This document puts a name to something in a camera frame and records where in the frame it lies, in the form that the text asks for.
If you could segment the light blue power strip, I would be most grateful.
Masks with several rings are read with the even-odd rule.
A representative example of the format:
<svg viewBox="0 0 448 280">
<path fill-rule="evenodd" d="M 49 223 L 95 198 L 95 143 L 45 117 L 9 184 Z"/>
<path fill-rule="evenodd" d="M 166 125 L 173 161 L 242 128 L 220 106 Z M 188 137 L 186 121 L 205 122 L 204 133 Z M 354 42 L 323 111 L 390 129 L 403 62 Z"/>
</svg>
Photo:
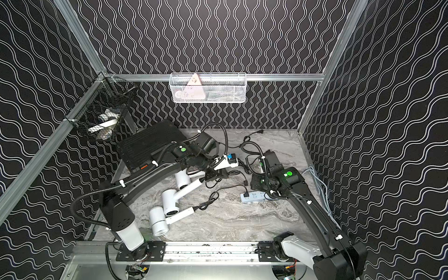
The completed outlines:
<svg viewBox="0 0 448 280">
<path fill-rule="evenodd" d="M 259 203 L 266 200 L 265 193 L 262 191 L 245 192 L 240 195 L 240 199 L 243 204 Z"/>
</svg>

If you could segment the white hair dryer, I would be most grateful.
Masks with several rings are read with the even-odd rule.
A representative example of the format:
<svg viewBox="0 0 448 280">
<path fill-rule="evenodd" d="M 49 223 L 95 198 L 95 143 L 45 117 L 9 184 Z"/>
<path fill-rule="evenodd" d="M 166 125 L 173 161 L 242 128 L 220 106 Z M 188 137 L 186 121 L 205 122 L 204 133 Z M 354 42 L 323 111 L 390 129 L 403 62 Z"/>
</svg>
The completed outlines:
<svg viewBox="0 0 448 280">
<path fill-rule="evenodd" d="M 204 175 L 204 171 L 194 171 L 192 174 L 189 174 L 186 169 L 181 170 L 175 174 L 177 188 L 181 190 L 188 186 L 193 178 L 202 177 Z"/>
<path fill-rule="evenodd" d="M 154 236 L 162 236 L 168 233 L 169 225 L 176 223 L 195 212 L 193 207 L 181 211 L 171 217 L 167 217 L 161 206 L 156 206 L 149 211 L 149 219 Z"/>
<path fill-rule="evenodd" d="M 169 189 L 162 193 L 163 212 L 167 217 L 175 215 L 180 212 L 177 206 L 178 200 L 197 189 L 205 181 L 205 178 L 198 178 L 185 186 L 183 189 L 176 191 L 175 189 Z"/>
</svg>

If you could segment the clear wall basket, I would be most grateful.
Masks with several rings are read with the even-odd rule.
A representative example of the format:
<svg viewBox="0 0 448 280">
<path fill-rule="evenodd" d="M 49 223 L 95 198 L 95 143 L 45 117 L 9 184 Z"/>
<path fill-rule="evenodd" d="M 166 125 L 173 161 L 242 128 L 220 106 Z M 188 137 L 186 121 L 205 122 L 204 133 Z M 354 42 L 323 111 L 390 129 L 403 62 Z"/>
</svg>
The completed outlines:
<svg viewBox="0 0 448 280">
<path fill-rule="evenodd" d="M 176 97 L 194 73 L 172 73 L 169 89 L 176 103 L 244 103 L 246 101 L 247 74 L 244 72 L 195 72 L 199 75 L 206 99 L 202 101 L 183 101 Z"/>
</svg>

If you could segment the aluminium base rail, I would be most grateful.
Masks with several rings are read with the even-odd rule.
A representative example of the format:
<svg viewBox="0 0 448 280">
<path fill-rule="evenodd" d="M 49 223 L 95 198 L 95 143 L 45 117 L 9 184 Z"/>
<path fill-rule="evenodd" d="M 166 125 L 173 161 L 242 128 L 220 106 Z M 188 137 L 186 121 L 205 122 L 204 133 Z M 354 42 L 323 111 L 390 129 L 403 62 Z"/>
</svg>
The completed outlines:
<svg viewBox="0 0 448 280">
<path fill-rule="evenodd" d="M 104 241 L 81 241 L 71 259 L 79 264 L 293 264 L 293 258 L 274 256 L 271 241 L 149 241 L 136 251 Z"/>
</svg>

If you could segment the white hair dryer lower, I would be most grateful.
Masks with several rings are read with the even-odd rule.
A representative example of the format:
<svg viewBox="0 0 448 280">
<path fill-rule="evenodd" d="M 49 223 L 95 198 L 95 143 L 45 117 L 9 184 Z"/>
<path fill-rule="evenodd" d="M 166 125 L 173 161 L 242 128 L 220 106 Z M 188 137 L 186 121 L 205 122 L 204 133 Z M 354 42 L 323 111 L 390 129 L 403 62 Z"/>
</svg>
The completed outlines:
<svg viewBox="0 0 448 280">
<path fill-rule="evenodd" d="M 149 219 L 154 236 L 162 236 L 168 233 L 169 225 L 176 223 L 195 212 L 193 207 L 181 211 L 171 217 L 167 217 L 161 206 L 156 206 L 149 211 Z"/>
</svg>

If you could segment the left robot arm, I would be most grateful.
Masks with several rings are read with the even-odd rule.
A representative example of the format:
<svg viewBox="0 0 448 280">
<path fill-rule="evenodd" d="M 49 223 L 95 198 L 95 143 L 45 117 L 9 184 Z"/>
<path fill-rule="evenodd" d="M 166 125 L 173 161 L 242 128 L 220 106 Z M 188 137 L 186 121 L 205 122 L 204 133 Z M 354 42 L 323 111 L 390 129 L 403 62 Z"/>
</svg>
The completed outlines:
<svg viewBox="0 0 448 280">
<path fill-rule="evenodd" d="M 205 182 L 223 176 L 224 169 L 238 166 L 236 155 L 227 150 L 223 154 L 210 156 L 209 152 L 218 148 L 216 140 L 205 132 L 192 139 L 170 141 L 157 150 L 157 158 L 153 157 L 152 161 L 139 171 L 115 183 L 103 182 L 98 190 L 76 198 L 70 205 L 70 211 L 77 220 L 111 229 L 126 248 L 133 252 L 144 244 L 145 239 L 129 206 L 165 178 L 188 168 L 197 168 L 203 176 L 175 193 L 175 201 L 184 197 L 186 191 L 193 191 Z M 106 218 L 105 222 L 78 215 L 77 203 L 88 196 L 99 196 L 100 210 Z"/>
</svg>

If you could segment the white items in basket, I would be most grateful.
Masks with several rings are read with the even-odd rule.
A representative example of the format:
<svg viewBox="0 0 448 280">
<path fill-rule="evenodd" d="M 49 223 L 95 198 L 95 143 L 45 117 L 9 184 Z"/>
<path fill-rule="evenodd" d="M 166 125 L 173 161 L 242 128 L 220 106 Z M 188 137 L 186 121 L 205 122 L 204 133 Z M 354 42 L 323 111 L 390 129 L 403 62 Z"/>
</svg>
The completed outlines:
<svg viewBox="0 0 448 280">
<path fill-rule="evenodd" d="M 117 108 L 108 108 L 98 116 L 98 123 L 87 127 L 88 133 L 95 135 L 97 140 L 109 140 L 118 124 L 121 114 Z"/>
</svg>

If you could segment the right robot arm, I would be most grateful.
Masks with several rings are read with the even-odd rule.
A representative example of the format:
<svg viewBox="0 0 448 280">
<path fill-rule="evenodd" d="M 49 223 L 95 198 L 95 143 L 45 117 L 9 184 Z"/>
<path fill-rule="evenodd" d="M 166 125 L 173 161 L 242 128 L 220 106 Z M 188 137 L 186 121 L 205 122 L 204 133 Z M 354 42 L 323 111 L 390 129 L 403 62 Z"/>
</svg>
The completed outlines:
<svg viewBox="0 0 448 280">
<path fill-rule="evenodd" d="M 274 239 L 279 259 L 295 259 L 313 270 L 319 280 L 357 280 L 364 273 L 368 256 L 362 242 L 352 241 L 331 220 L 311 193 L 304 177 L 284 167 L 275 152 L 258 156 L 260 171 L 252 172 L 251 188 L 271 199 L 287 201 L 303 219 L 316 245 L 285 232 Z"/>
</svg>

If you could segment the pink triangular card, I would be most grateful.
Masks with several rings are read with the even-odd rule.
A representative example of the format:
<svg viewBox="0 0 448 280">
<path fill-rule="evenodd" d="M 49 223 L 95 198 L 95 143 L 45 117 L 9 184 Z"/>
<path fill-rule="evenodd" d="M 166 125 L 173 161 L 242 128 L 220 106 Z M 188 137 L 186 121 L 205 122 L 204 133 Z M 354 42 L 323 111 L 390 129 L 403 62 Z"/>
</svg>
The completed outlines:
<svg viewBox="0 0 448 280">
<path fill-rule="evenodd" d="M 194 73 L 187 85 L 176 93 L 176 97 L 183 101 L 202 101 L 206 99 L 200 76 Z"/>
</svg>

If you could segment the black plastic tool case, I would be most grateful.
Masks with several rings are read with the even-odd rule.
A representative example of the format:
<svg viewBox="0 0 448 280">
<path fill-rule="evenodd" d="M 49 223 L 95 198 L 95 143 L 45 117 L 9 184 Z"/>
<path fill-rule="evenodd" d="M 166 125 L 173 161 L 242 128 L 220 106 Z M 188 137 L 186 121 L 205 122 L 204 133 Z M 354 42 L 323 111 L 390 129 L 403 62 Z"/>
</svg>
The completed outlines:
<svg viewBox="0 0 448 280">
<path fill-rule="evenodd" d="M 134 173 L 151 166 L 167 144 L 186 139 L 171 121 L 163 120 L 120 141 L 117 150 L 128 170 Z"/>
</svg>

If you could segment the white hair dryer upper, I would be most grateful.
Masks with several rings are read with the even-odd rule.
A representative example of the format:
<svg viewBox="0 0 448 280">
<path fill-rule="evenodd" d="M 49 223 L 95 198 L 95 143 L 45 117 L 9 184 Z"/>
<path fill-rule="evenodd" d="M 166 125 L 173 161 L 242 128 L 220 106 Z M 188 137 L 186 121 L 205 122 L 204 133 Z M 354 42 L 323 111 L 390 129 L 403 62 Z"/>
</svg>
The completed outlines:
<svg viewBox="0 0 448 280">
<path fill-rule="evenodd" d="M 186 169 L 181 170 L 175 174 L 177 188 L 181 190 L 188 186 L 193 178 L 202 177 L 204 175 L 204 171 L 194 171 L 192 174 L 189 174 Z"/>
</svg>

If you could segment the white hair dryer middle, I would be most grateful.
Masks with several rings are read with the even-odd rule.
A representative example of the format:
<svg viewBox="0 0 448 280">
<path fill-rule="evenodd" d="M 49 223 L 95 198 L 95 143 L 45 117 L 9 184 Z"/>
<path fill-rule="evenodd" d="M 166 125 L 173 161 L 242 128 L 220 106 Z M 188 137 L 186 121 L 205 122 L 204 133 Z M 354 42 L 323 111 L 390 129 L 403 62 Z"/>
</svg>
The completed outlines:
<svg viewBox="0 0 448 280">
<path fill-rule="evenodd" d="M 178 200 L 197 189 L 205 181 L 205 178 L 198 178 L 185 186 L 183 189 L 176 191 L 175 189 L 169 189 L 162 193 L 163 212 L 167 217 L 175 215 L 180 212 L 177 206 Z"/>
</svg>

